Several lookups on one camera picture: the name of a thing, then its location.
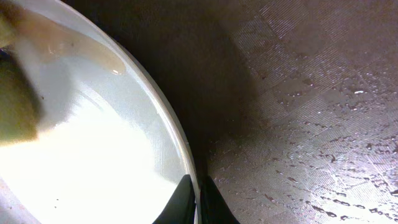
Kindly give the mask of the green yellow sponge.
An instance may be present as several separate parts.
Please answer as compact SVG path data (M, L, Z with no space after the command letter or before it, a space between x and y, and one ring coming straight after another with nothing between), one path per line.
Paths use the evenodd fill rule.
M17 61L17 31L1 13L1 146L37 138L40 102Z

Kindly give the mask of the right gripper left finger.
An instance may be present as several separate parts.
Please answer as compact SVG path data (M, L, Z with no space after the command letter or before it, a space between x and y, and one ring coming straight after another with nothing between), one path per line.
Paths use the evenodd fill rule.
M186 174L153 224L194 224L195 209L195 192L192 180Z

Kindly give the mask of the white plate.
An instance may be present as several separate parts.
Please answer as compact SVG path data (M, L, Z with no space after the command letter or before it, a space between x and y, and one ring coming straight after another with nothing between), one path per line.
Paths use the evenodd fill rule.
M61 1L2 1L40 102L37 138L1 146L2 223L153 223L199 188L169 102L142 65Z

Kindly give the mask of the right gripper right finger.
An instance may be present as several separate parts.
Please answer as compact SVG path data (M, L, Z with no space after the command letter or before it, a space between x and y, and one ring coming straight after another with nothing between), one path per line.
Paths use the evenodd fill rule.
M200 208L202 224L239 224L210 176L201 185Z

